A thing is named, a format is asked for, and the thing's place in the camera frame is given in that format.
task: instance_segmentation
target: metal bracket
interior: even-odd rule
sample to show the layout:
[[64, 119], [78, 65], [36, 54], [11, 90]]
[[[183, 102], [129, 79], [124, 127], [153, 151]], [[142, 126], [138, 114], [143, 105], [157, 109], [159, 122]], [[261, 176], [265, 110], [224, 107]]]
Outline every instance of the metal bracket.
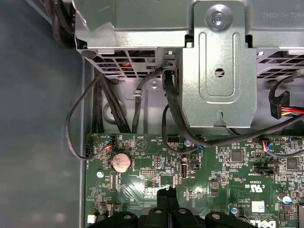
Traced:
[[190, 127], [250, 127], [257, 109], [256, 50], [245, 43], [245, 5], [198, 1], [193, 47], [183, 49], [182, 109]]
[[133, 96], [140, 96], [140, 97], [142, 97], [142, 94], [143, 94], [143, 92], [142, 92], [141, 89], [135, 89], [135, 90], [133, 90]]

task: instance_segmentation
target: integrated circuit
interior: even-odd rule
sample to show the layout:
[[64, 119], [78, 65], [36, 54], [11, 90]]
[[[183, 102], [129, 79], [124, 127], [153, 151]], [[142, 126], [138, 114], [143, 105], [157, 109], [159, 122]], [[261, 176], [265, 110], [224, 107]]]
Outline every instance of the integrated circuit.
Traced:
[[286, 169], [287, 170], [297, 170], [298, 169], [298, 160], [296, 158], [288, 158], [286, 160]]
[[243, 152], [242, 151], [231, 151], [231, 162], [242, 162]]
[[160, 176], [161, 187], [171, 186], [174, 187], [173, 184], [173, 176], [172, 175], [161, 175]]

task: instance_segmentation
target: capacitor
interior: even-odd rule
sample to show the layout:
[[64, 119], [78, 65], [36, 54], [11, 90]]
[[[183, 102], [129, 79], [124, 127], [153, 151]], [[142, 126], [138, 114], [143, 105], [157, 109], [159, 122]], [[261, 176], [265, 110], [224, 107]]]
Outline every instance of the capacitor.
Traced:
[[238, 212], [236, 205], [233, 203], [228, 204], [228, 209], [231, 212], [231, 214], [234, 214], [234, 215], [237, 214], [237, 212]]
[[111, 166], [116, 172], [127, 172], [131, 167], [131, 157], [130, 155], [119, 152], [111, 159]]
[[281, 192], [277, 195], [277, 199], [284, 204], [291, 204], [291, 198], [285, 192]]

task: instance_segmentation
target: yellow wire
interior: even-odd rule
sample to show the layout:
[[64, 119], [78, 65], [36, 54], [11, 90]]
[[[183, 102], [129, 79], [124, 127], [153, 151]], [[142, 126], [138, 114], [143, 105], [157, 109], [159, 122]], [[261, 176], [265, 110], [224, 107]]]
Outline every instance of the yellow wire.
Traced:
[[266, 142], [263, 141], [262, 143], [263, 143], [264, 152], [267, 152], [267, 145], [266, 145]]
[[281, 115], [288, 115], [288, 114], [291, 114], [293, 112], [287, 112], [287, 113], [282, 113]]

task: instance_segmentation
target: chip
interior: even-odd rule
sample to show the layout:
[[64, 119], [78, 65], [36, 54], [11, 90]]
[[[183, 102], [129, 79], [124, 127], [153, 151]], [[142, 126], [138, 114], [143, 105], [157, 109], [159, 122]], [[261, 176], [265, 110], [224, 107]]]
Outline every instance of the chip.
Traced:
[[173, 176], [171, 175], [161, 175], [161, 187], [166, 187], [166, 186], [171, 186], [174, 187], [173, 185]]
[[219, 197], [219, 192], [218, 191], [211, 191], [211, 196], [212, 197]]
[[298, 160], [296, 158], [287, 159], [286, 169], [297, 170], [298, 169]]
[[219, 189], [219, 183], [217, 181], [213, 181], [211, 183], [211, 187], [212, 187], [212, 189]]
[[196, 197], [197, 197], [198, 199], [203, 198], [203, 193], [197, 192], [197, 193], [196, 193]]
[[232, 162], [242, 162], [243, 152], [242, 151], [231, 151], [231, 161]]

